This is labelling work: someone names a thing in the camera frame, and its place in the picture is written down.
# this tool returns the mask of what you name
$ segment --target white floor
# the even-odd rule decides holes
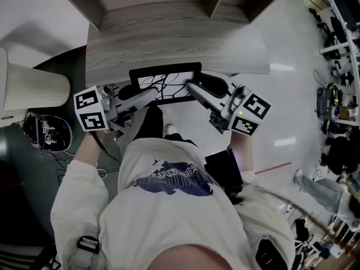
[[[325,80],[330,80],[330,67],[319,53],[319,49],[323,48],[323,37],[302,0],[277,0],[254,25],[263,32],[272,64],[271,72],[268,75],[239,74],[234,77],[239,84],[260,92],[273,106],[267,120],[253,137],[254,170],[258,172],[291,163],[258,174],[256,182],[292,199],[326,223],[330,213],[311,197],[299,192],[293,184],[293,175],[298,168],[313,177],[325,140],[320,131],[321,123],[314,112],[319,85],[313,78],[313,70],[316,69]],[[279,65],[285,65],[287,70],[274,69]],[[174,124],[183,138],[193,140],[207,155],[228,146],[230,132],[219,134],[208,122],[209,111],[198,102],[164,105],[161,108],[164,123]],[[142,111],[136,116],[135,129],[144,113]],[[275,147],[276,141],[289,138],[296,142]],[[327,168],[321,169],[322,176],[326,176]]]

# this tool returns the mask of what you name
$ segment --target buckle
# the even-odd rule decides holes
[[[100,251],[100,242],[92,236],[83,236],[78,241],[78,248],[98,254]]]

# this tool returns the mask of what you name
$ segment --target white t-shirt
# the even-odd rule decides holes
[[[259,269],[257,246],[266,238],[291,268],[294,239],[271,199],[248,188],[235,209],[204,164],[190,143],[135,140],[120,167],[119,193],[108,203],[96,168],[72,161],[51,213],[62,264],[79,237],[98,233],[108,269],[147,269],[164,250],[185,244],[216,252],[233,269]]]

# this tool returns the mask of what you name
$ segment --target leg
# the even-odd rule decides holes
[[[326,210],[332,213],[338,212],[341,193],[320,185],[303,175],[296,177],[295,183],[299,185],[304,192],[313,197]]]
[[[334,180],[324,178],[319,181],[316,181],[316,183],[318,183],[319,185],[324,186],[330,190],[333,190],[334,192],[338,192],[338,193],[344,192],[344,190]]]
[[[172,140],[172,141],[179,141],[179,142],[187,142],[187,143],[191,143],[193,145],[196,146],[196,144],[194,142],[192,142],[191,140],[184,140],[181,135],[179,133],[174,133],[174,134],[171,134],[171,135],[166,135],[164,137],[164,139],[166,140]]]
[[[150,106],[134,140],[139,138],[162,138],[163,126],[163,112],[157,106]]]

